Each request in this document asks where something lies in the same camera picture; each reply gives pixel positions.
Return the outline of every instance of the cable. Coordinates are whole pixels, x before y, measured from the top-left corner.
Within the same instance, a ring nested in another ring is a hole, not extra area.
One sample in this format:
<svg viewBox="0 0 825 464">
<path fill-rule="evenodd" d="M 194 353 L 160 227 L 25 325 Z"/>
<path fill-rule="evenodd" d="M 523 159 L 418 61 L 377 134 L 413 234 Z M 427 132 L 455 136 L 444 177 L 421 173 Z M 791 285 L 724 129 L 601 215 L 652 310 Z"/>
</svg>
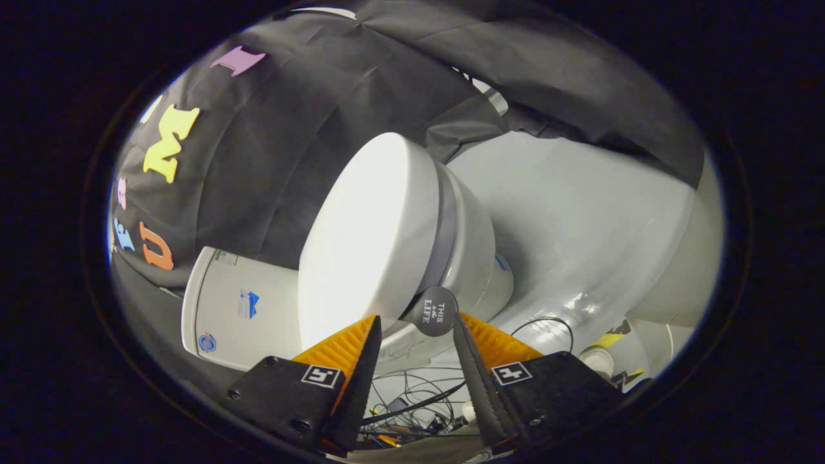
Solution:
<svg viewBox="0 0 825 464">
<path fill-rule="evenodd" d="M 384 442 L 382 442 L 381 440 L 379 440 L 379 439 L 378 439 L 378 438 L 376 438 L 375 436 L 370 436 L 370 438 L 372 438 L 372 441 L 374 441 L 374 442 L 378 443 L 378 444 L 379 444 L 379 446 L 381 446 L 381 449 L 388 449 L 388 448 L 389 448 L 389 444 L 388 444 L 388 443 L 384 443 Z"/>
<path fill-rule="evenodd" d="M 381 400 L 381 404 L 384 405 L 386 408 L 387 402 L 384 401 L 384 398 L 381 398 L 381 394 L 378 392 L 378 388 L 375 386 L 375 380 L 372 381 L 372 389 L 375 390 L 375 394 L 378 395 L 378 399 Z"/>
<path fill-rule="evenodd" d="M 364 420 L 361 421 L 361 425 L 374 424 L 376 422 L 387 419 L 389 417 L 394 417 L 394 416 L 397 416 L 399 414 L 403 414 L 407 411 L 416 410 L 416 409 L 421 408 L 423 406 L 428 406 L 428 405 L 431 405 L 433 403 L 436 403 L 437 401 L 444 400 L 446 397 L 452 395 L 453 393 L 456 393 L 456 391 L 458 391 L 462 386 L 464 386 L 465 383 L 466 383 L 466 381 L 462 381 L 460 384 L 458 384 L 456 386 L 453 386 L 453 387 L 451 387 L 447 390 L 444 390 L 444 393 L 441 393 L 439 395 L 435 395 L 432 398 L 429 398 L 427 400 L 418 402 L 414 405 L 407 406 L 406 408 L 403 408 L 401 410 L 397 410 L 393 413 L 380 414 L 380 415 L 376 415 L 375 417 L 370 417 L 370 418 L 364 419 Z"/>
<path fill-rule="evenodd" d="M 460 367 L 444 367 L 444 368 L 445 369 L 458 369 L 458 370 L 460 370 Z M 415 388 L 417 386 L 420 386 L 420 385 L 427 384 L 427 383 L 432 385 L 433 387 L 435 387 L 439 391 L 439 393 L 443 393 L 443 390 L 441 388 L 439 388 L 434 382 L 438 382 L 438 381 L 463 381 L 464 380 L 463 377 L 450 377 L 450 378 L 446 378 L 446 379 L 435 379 L 435 380 L 430 381 L 430 380 L 427 380 L 426 378 L 424 378 L 422 376 L 417 376 L 415 374 L 407 373 L 404 370 L 397 371 L 397 372 L 403 372 L 403 374 L 390 375 L 390 373 L 388 372 L 387 374 L 384 374 L 383 376 L 376 377 L 375 379 L 373 379 L 373 382 L 375 382 L 376 380 L 379 380 L 379 379 L 403 376 L 403 377 L 405 377 L 405 379 L 404 379 L 404 391 L 399 396 L 402 396 L 402 395 L 406 396 L 406 394 L 411 393 L 411 390 L 413 388 Z M 412 377 L 412 378 L 421 380 L 423 382 L 417 383 L 414 386 L 409 386 L 407 377 Z M 445 409 L 448 411 L 448 414 L 451 417 L 450 421 L 451 422 L 455 421 L 455 410 L 453 410 L 452 404 L 450 404 L 449 401 L 445 401 L 444 403 L 445 403 L 444 404 Z"/>
<path fill-rule="evenodd" d="M 362 435 L 398 435 L 399 437 L 420 437 L 420 438 L 456 438 L 456 437 L 480 437 L 479 433 L 467 433 L 462 435 L 427 435 L 426 433 L 405 433 L 405 432 L 359 432 Z"/>
<path fill-rule="evenodd" d="M 513 330 L 512 332 L 510 332 L 510 335 L 515 334 L 516 332 L 518 332 L 521 329 L 524 329 L 526 326 L 528 326 L 530 324 L 534 324 L 536 322 L 541 322 L 543 320 L 552 320 L 552 321 L 555 321 L 555 322 L 560 322 L 561 324 L 564 324 L 564 327 L 567 327 L 567 330 L 570 333 L 570 349 L 569 349 L 569 352 L 572 353 L 573 352 L 573 329 L 570 329 L 570 326 L 568 325 L 568 323 L 564 322 L 563 320 L 559 319 L 558 317 L 548 316 L 548 317 L 539 317 L 538 319 L 533 319 L 530 322 L 527 322 L 527 323 L 524 323 L 524 324 L 520 325 L 516 330 Z"/>
<path fill-rule="evenodd" d="M 671 339 L 671 361 L 673 361 L 673 332 L 670 330 L 670 322 L 665 324 L 665 327 L 667 327 L 667 334 L 670 335 Z"/>
<path fill-rule="evenodd" d="M 384 412 L 389 411 L 389 408 L 387 408 L 387 405 L 382 404 L 382 403 L 378 403 L 377 405 L 373 406 L 373 408 L 372 408 L 372 409 L 373 409 L 373 410 L 375 410 L 375 409 L 377 409 L 377 408 L 378 408 L 378 406 L 383 407 L 383 408 L 384 408 Z M 407 418 L 405 418 L 405 417 L 403 417 L 403 416 L 402 416 L 402 417 L 400 417 L 399 419 L 401 419 L 402 421 L 404 421 L 405 423 L 407 423 L 407 425 L 410 425 L 410 426 L 413 426 L 413 425 L 418 425 L 419 427 L 421 426 L 421 424 L 419 424 L 419 423 L 415 423 L 415 424 L 414 424 L 413 422 L 411 422 L 410 420 L 408 420 Z M 383 423 L 383 424 L 370 424 L 370 425 L 362 425 L 362 426 L 361 426 L 361 429 L 375 431 L 378 427 L 392 426 L 392 425 L 397 425 L 397 426 L 399 426 L 399 424 L 390 424 L 390 423 L 389 423 L 389 419 L 387 419 L 387 420 L 385 420 L 385 421 L 384 421 L 384 423 Z"/>
<path fill-rule="evenodd" d="M 461 367 L 410 367 L 409 369 L 398 369 L 397 371 L 390 371 L 377 376 L 373 380 L 383 379 L 384 377 L 388 377 L 389 374 L 395 374 L 398 372 L 406 372 L 406 371 L 418 371 L 421 369 L 449 369 L 451 371 L 460 371 Z"/>
</svg>

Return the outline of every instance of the white toilet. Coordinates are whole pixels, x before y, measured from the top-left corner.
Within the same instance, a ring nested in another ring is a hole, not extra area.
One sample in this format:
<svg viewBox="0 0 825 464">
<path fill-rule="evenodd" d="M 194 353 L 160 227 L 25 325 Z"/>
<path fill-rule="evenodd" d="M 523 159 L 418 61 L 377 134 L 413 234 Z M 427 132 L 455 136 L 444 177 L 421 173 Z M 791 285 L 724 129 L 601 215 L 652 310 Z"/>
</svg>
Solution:
<svg viewBox="0 0 825 464">
<path fill-rule="evenodd" d="M 424 148 L 387 133 L 364 145 L 332 186 L 298 271 L 204 247 L 186 286 L 181 336 L 190 353 L 246 371 L 377 314 L 381 372 L 451 346 L 449 334 L 428 337 L 399 320 L 431 286 L 489 320 L 510 299 L 513 276 L 473 193 Z"/>
</svg>

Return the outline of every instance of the toilet lid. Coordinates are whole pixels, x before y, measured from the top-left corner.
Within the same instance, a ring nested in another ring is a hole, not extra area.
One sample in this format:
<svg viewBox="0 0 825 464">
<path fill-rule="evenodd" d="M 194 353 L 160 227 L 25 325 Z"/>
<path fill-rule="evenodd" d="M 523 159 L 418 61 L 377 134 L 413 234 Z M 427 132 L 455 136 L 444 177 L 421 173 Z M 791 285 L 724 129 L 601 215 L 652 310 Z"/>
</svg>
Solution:
<svg viewBox="0 0 825 464">
<path fill-rule="evenodd" d="M 321 206 L 301 253 L 301 345 L 377 314 L 386 329 L 413 298 L 433 247 L 438 179 L 427 151 L 395 133 L 362 147 Z"/>
</svg>

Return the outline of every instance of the blue logo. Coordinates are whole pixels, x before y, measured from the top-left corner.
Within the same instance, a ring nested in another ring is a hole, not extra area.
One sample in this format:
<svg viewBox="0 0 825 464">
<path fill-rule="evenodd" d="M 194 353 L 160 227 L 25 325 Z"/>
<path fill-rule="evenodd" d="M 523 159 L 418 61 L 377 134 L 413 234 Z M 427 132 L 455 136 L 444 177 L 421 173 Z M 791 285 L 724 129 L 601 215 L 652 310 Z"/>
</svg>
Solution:
<svg viewBox="0 0 825 464">
<path fill-rule="evenodd" d="M 251 319 L 257 311 L 255 311 L 255 303 L 258 301 L 258 295 L 255 295 L 251 291 L 249 292 L 249 319 Z"/>
<path fill-rule="evenodd" d="M 241 289 L 240 300 L 238 300 L 238 317 L 241 319 L 250 320 L 257 314 L 255 304 L 260 297 L 249 290 Z"/>
<path fill-rule="evenodd" d="M 215 342 L 215 337 L 211 334 L 203 334 L 198 339 L 198 344 L 200 345 L 201 351 L 211 353 L 218 347 L 218 344 Z"/>
</svg>

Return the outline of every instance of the screw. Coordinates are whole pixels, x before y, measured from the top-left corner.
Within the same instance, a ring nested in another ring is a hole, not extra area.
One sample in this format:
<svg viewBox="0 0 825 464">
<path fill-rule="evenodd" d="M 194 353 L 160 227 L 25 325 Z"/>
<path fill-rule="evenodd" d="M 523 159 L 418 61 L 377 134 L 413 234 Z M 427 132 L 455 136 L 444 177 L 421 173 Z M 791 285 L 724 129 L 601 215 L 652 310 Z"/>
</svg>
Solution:
<svg viewBox="0 0 825 464">
<path fill-rule="evenodd" d="M 300 433 L 308 432 L 312 429 L 312 425 L 309 422 L 301 419 L 292 419 L 290 421 L 290 426 L 295 430 L 298 430 Z"/>
</svg>

